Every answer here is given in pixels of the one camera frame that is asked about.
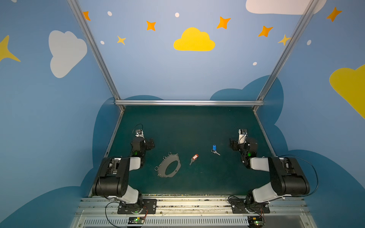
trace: key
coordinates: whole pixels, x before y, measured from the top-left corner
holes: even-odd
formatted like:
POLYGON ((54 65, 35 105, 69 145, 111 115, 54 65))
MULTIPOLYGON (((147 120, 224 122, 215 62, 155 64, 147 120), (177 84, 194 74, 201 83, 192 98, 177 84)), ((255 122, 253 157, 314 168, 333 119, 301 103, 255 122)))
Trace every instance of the key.
POLYGON ((212 150, 213 154, 217 154, 220 156, 220 154, 216 150, 212 150))

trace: blue wall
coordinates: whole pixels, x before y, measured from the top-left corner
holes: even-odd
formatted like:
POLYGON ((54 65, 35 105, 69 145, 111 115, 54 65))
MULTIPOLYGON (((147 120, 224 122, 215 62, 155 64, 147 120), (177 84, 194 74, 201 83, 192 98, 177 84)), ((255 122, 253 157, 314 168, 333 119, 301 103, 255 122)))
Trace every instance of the blue wall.
MULTIPOLYGON (((319 188, 306 202, 318 228, 343 227, 338 219, 349 211, 351 225, 365 221, 358 207, 365 200, 365 120, 329 82, 336 70, 365 64, 364 7, 361 0, 327 1, 257 111, 277 155, 294 154, 316 167, 319 188), (342 13, 331 21, 335 7, 342 13)), ((313 171, 303 167, 314 189, 313 171)))
POLYGON ((79 2, 122 99, 256 100, 264 81, 248 96, 233 90, 271 73, 284 49, 278 42, 290 37, 300 18, 252 13, 241 0, 79 2), (220 17, 231 18, 227 29, 217 29, 220 17), (155 31, 146 21, 156 22, 155 31), (273 27, 267 37, 259 37, 263 26, 273 27), (190 27, 207 32, 214 49, 174 49, 190 27))
POLYGON ((119 109, 90 49, 63 78, 49 35, 85 40, 66 0, 0 3, 0 227, 68 227, 109 143, 119 109))

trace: work surface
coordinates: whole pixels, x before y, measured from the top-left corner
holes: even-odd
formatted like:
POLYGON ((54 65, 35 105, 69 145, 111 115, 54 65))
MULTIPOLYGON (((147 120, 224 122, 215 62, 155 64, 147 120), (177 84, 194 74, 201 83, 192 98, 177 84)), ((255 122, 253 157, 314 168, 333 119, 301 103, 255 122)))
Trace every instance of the work surface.
POLYGON ((129 156, 132 130, 139 123, 155 142, 145 165, 130 171, 129 185, 141 193, 246 195, 270 181, 268 172, 247 169, 240 153, 229 148, 229 138, 238 140, 238 129, 244 128, 257 140, 257 156, 271 156, 250 107, 127 106, 109 156, 129 156), (211 152, 214 144, 220 156, 211 152), (181 168, 172 178, 158 177, 154 168, 169 152, 178 154, 181 168), (189 166, 195 154, 199 157, 189 166))

